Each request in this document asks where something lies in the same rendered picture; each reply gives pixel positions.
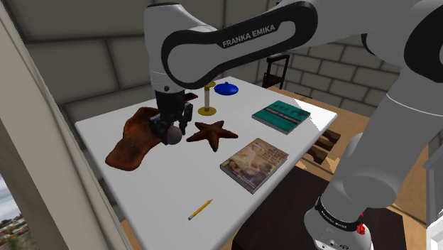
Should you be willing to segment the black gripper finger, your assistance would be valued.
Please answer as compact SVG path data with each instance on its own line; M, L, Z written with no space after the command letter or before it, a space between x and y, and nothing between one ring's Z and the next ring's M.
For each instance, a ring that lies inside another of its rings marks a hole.
M163 121L159 116L153 116L149 119L151 132L161 139L163 144L168 144L168 129L170 124Z
M192 110L193 105L189 102L185 102L183 113L181 117L178 119L179 121L179 128L182 132L182 135L185 135L185 129L187 127L187 123L192 120Z

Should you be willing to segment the grey ball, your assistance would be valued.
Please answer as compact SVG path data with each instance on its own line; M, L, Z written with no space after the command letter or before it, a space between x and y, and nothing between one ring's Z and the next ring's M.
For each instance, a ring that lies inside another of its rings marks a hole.
M166 141L168 145L175 145L182 139L182 131L179 127L174 125L170 126L166 133Z

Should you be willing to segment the gold candlestick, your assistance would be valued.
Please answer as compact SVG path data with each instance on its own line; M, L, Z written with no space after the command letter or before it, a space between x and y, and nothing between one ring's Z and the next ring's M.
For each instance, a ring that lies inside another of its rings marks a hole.
M214 87L216 83L214 81L204 86L204 106L199 108L197 112L202 116L212 116L216 114L217 110L210 106L210 89Z

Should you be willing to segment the rust brown cloth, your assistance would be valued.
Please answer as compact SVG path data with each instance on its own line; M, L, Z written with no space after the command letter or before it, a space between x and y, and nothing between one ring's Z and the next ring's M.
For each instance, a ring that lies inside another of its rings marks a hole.
M132 171L139 167L144 156L161 141L152 133L150 118L159 114L152 107L141 107L126 121L122 139L108 154L105 163L119 170Z

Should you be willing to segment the dark red starfish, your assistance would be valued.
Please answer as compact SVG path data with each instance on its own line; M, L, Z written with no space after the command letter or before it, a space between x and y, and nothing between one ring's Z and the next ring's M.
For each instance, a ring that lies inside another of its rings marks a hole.
M186 142L207 140L211 149L214 152L217 152L219 148L219 139L239 137L237 134L224 129L223 125L224 121L217 121L213 124L195 122L195 126L199 129L199 131L187 138Z

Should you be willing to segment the blue domed lid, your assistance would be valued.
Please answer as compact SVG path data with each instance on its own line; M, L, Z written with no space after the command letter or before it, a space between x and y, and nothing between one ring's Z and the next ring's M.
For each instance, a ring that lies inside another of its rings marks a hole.
M239 88L236 85L233 85L229 82L225 82L225 83L217 84L214 87L214 91L217 94L229 96L229 95L236 94L239 91Z

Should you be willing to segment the white table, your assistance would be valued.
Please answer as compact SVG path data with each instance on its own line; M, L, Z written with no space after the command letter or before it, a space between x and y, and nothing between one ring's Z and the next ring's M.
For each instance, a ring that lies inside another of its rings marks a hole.
M221 139L217 152L207 141L186 142L183 138L175 145L152 148L137 169L119 170L108 166L105 159L138 106L76 123L143 250L220 250L337 117L327 109L234 77L228 77L227 82L239 91L231 96L211 93L210 104L216 114L192 115L193 121L206 124L224 121L224 128L239 136ZM310 117L289 134L251 118L275 101L304 109L311 113ZM256 138L286 152L288 159L251 194L220 165ZM207 207L188 220L210 199L213 200Z

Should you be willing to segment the brown picture book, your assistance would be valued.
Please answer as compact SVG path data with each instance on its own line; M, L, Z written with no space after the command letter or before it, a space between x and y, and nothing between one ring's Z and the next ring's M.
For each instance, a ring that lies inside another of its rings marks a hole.
M256 138L225 160L220 169L254 194L287 159L286 152Z

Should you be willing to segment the yellow pencil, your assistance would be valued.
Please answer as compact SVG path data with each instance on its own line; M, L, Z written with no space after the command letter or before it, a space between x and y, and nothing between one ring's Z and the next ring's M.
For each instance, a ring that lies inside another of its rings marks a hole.
M197 216L205 207L207 207L213 199L206 201L201 207L199 207L196 211L194 211L189 217L188 220L192 220L195 216Z

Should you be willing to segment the teal book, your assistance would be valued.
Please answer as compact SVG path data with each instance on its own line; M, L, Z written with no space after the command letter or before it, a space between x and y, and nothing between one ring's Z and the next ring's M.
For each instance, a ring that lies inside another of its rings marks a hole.
M299 124L308 119L310 114L310 112L291 104L275 101L254 113L251 118L283 134L289 134Z

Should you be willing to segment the black shelf rack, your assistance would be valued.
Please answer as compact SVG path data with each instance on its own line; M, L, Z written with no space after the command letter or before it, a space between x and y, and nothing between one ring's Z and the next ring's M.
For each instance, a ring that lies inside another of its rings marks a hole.
M268 66L267 66L266 72L263 74L263 81L262 81L263 88L269 88L269 87L272 87L275 85L279 85L279 87L278 87L279 89L283 88L289 59L290 59L290 55L286 54L286 53L279 53L279 54L275 54L275 55L272 55L272 56L266 58L266 62L268 63ZM277 76L275 74L271 74L270 70L271 70L272 64L277 61L281 61L281 60L285 61L282 75Z

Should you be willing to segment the dark robot stand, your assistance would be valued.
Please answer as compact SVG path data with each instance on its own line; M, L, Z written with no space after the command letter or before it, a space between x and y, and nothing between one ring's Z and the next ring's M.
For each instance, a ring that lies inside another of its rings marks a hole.
M304 215L328 183L294 167L245 221L231 250L318 250L305 229ZM363 223L374 250L407 250L401 215L386 208L368 208Z

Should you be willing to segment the window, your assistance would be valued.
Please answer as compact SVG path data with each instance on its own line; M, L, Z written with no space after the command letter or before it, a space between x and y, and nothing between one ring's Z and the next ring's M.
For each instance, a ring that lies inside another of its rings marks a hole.
M39 250L5 180L0 175L0 250Z

